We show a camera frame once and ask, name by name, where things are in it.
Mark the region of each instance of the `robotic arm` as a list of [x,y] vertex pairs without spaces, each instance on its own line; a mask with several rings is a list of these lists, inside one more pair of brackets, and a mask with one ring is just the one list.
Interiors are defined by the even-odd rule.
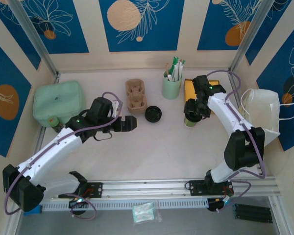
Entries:
[[25,212],[34,209],[44,198],[68,192],[82,196],[86,190],[87,180],[76,171],[52,181],[44,181],[44,177],[52,166],[81,146],[89,137],[96,139],[97,131],[111,135],[110,130],[127,132],[135,129],[137,126],[135,117],[126,116],[125,121],[121,117],[116,118],[118,106],[118,101],[96,98],[89,110],[72,117],[66,123],[66,128],[63,128],[53,141],[33,157],[17,167],[8,165],[3,170],[4,191],[7,193],[12,183],[19,177],[10,193],[10,198]]
[[259,163],[252,141],[243,128],[243,124],[252,134],[263,159],[265,132],[254,128],[226,99],[227,94],[221,85],[211,86],[206,75],[193,79],[197,99],[189,99],[184,108],[185,117],[200,121],[210,117],[211,110],[225,127],[229,141],[224,151],[224,161],[216,168],[209,170],[205,180],[200,181],[194,190],[195,195],[222,195],[222,188],[228,187],[228,180],[248,167]]

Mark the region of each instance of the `vent grille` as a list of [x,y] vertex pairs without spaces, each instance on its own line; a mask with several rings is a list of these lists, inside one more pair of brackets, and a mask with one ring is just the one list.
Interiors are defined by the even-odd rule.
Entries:
[[[98,211],[103,210],[131,210],[133,206],[144,204],[153,200],[91,200]],[[161,199],[157,200],[159,209],[208,208],[206,198],[197,199]],[[42,210],[45,212],[69,211],[69,201],[43,202]],[[92,210],[85,205],[75,211]]]

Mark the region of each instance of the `pen holder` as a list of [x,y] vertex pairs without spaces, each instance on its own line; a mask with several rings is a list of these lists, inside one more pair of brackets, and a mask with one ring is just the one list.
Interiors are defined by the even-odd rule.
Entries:
[[162,77],[162,96],[166,99],[175,99],[178,97],[182,79],[177,82],[170,82],[164,76]]

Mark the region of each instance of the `white table surface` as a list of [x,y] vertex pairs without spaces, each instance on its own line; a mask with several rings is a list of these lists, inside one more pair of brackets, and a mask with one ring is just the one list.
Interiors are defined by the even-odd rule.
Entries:
[[[53,177],[76,170],[88,180],[148,180],[202,178],[206,172],[223,161],[228,135],[212,114],[195,127],[184,125],[184,87],[179,97],[167,100],[161,95],[163,70],[110,70],[85,73],[63,73],[60,82],[78,81],[86,96],[86,105],[105,91],[114,92],[124,102],[122,115],[130,115],[126,107],[125,82],[140,78],[145,83],[148,106],[162,110],[161,120],[150,123],[144,115],[135,115],[137,128],[131,132],[114,133],[113,138],[97,142],[88,139],[48,173]],[[193,79],[208,71],[185,70],[184,78]],[[212,74],[230,92],[227,73]],[[56,133],[47,128],[43,146]]]

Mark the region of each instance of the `black cup lid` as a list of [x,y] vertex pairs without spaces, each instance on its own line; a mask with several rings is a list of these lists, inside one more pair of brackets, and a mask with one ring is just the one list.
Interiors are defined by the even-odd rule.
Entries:
[[157,106],[149,106],[145,111],[145,118],[150,122],[157,122],[162,115],[161,110]]

